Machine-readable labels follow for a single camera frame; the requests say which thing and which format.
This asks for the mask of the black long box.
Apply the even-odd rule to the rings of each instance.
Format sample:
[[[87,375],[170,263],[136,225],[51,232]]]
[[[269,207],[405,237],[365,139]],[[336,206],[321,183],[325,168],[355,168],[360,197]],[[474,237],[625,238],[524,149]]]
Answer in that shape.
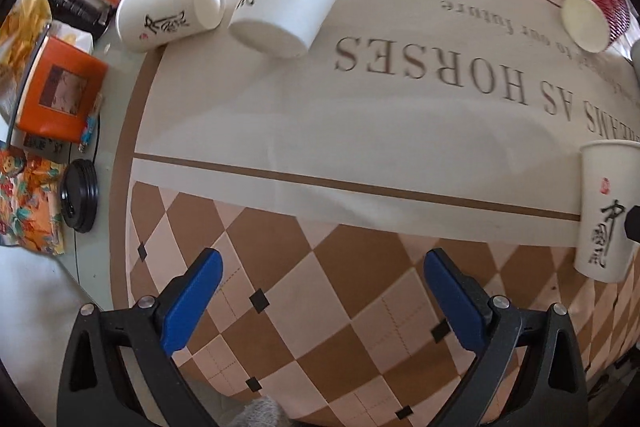
[[[48,0],[52,17],[73,28],[88,32],[98,40],[107,31],[113,10],[109,6],[97,8],[86,0]]]

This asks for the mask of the red ribbed paper cup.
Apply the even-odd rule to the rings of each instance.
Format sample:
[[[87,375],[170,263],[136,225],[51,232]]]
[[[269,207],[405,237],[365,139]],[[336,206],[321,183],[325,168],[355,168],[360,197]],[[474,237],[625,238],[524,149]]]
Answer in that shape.
[[[561,20],[582,50],[600,53],[629,29],[631,14],[626,0],[562,0]]]

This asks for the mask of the floral orange snack bag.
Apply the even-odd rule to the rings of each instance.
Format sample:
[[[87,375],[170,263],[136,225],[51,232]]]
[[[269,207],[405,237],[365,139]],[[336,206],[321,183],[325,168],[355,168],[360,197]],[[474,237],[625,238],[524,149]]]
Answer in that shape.
[[[58,184],[66,166],[1,144],[1,245],[64,254]]]

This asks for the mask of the white paper cup lying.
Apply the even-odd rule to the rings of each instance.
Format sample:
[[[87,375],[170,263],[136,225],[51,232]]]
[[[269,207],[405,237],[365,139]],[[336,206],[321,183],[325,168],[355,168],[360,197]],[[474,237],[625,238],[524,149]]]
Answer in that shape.
[[[115,15],[120,41],[134,52],[217,28],[226,0],[122,0]]]

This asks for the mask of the black round lid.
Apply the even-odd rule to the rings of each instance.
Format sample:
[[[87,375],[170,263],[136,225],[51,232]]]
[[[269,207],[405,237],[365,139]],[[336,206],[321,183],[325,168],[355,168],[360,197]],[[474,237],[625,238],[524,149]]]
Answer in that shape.
[[[78,233],[89,232],[96,221],[99,184],[96,168],[88,159],[76,159],[66,167],[60,183],[64,222]]]

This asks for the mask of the white paper cup calligraphy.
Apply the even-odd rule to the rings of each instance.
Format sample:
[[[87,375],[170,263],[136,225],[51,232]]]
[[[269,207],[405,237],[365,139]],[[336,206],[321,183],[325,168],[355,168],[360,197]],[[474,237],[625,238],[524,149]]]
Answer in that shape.
[[[639,245],[639,144],[600,140],[580,148],[582,213],[574,268],[598,282],[626,277]]]

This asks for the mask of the yellow snack bag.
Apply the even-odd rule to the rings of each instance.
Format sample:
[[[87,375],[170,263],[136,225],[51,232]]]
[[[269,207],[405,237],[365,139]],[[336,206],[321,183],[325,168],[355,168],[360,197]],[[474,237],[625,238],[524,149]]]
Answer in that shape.
[[[1,26],[1,72],[20,77],[38,37],[52,20],[48,0],[16,0]]]

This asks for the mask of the orange box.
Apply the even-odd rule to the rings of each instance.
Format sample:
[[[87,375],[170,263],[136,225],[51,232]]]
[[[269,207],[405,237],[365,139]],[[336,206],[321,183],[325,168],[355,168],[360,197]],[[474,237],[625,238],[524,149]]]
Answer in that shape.
[[[80,142],[107,69],[76,46],[44,37],[28,69],[15,127],[41,138]]]

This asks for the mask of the checkered beige tablecloth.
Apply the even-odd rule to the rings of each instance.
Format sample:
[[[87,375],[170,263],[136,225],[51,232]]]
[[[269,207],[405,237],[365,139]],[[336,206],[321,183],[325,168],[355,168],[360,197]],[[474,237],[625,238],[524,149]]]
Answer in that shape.
[[[423,426],[473,358],[422,280],[440,247],[488,293],[566,306],[597,374],[639,337],[639,270],[574,269],[579,150],[639,134],[639,29],[590,55],[560,3],[337,0],[294,60],[226,26],[148,54],[112,176],[115,305],[214,247],[183,373],[310,423]]]

